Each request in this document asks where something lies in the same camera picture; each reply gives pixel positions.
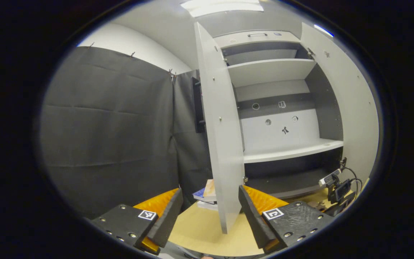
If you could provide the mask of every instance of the ceiling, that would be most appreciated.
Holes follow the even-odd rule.
[[[191,69],[197,69],[194,23],[199,23],[213,37],[236,31],[272,29],[290,31],[301,37],[302,18],[292,7],[274,0],[261,0],[264,12],[231,11],[197,18],[181,7],[184,0],[153,0],[132,8],[112,20],[138,31],[171,51]]]

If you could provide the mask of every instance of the ceiling light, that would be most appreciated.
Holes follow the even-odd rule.
[[[191,0],[180,4],[192,17],[228,10],[254,10],[263,12],[258,0]]]
[[[333,37],[333,34],[329,33],[327,30],[325,30],[324,28],[320,27],[319,25],[314,25],[314,28],[318,29],[319,31],[322,31],[323,33],[327,34],[330,37]]]

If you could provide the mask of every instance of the drawer handle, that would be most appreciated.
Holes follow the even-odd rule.
[[[247,36],[252,36],[252,35],[255,35],[255,34],[264,34],[265,36],[268,36],[268,34],[266,34],[266,33],[264,33],[264,32],[259,32],[259,33],[251,33],[251,34],[249,34],[249,35],[247,35]]]

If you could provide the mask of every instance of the cable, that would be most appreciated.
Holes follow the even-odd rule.
[[[360,190],[362,190],[362,185],[363,185],[362,184],[362,180],[358,179],[357,178],[357,175],[355,174],[355,172],[352,169],[350,169],[349,167],[343,167],[341,169],[341,172],[343,172],[344,169],[348,169],[349,171],[352,172],[352,174],[354,175],[355,178],[351,179],[350,182],[352,182],[353,180],[358,180],[360,182]],[[354,195],[354,199],[355,200],[357,200],[357,194],[358,193],[359,193],[359,186],[358,186],[357,182],[355,182],[355,195]]]

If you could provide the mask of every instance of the stack of books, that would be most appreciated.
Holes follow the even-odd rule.
[[[193,193],[194,199],[198,200],[197,206],[209,210],[218,210],[217,196],[215,195],[215,185],[213,179],[207,180],[204,188]]]

